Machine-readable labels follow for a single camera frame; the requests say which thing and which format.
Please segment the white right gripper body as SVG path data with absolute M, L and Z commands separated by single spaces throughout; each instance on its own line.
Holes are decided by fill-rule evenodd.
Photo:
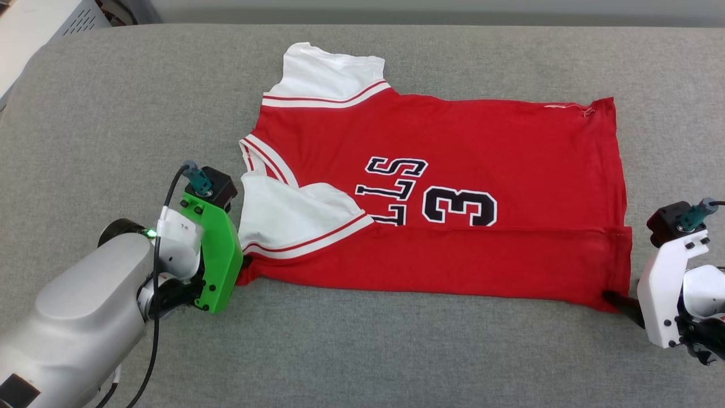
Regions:
M 701 364 L 723 361 L 723 270 L 689 267 L 709 252 L 707 230 L 660 246 L 637 284 L 649 341 L 663 349 L 686 346 Z

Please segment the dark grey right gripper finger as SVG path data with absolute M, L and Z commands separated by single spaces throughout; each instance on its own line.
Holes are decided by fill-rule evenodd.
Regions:
M 605 290 L 602 295 L 603 299 L 616 308 L 619 313 L 629 318 L 643 330 L 646 328 L 639 300 L 626 297 L 613 290 Z

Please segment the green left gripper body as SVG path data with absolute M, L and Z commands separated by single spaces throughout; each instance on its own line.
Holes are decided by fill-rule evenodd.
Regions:
M 179 307 L 211 315 L 223 312 L 243 261 L 226 209 L 208 197 L 186 193 L 178 211 L 163 206 L 154 231 L 158 289 L 149 279 L 148 318 L 164 317 Z

